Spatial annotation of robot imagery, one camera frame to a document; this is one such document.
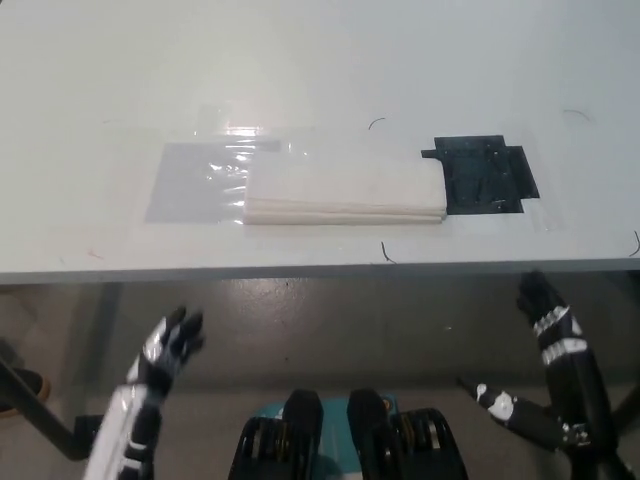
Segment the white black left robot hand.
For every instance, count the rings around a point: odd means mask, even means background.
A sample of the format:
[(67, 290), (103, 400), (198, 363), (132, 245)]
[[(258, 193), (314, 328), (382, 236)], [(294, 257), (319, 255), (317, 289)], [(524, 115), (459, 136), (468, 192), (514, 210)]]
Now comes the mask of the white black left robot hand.
[(204, 345), (203, 314), (180, 306), (161, 318), (125, 382), (111, 395), (83, 477), (152, 479), (162, 407), (176, 377)]

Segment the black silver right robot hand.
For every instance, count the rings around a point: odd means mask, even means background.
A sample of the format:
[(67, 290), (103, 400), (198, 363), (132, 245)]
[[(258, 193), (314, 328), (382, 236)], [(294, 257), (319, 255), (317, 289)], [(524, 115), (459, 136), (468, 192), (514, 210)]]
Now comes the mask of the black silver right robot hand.
[(535, 336), (550, 405), (484, 382), (458, 384), (497, 424), (550, 451), (618, 447), (611, 404), (595, 355), (572, 308), (539, 271), (521, 277), (517, 306)]

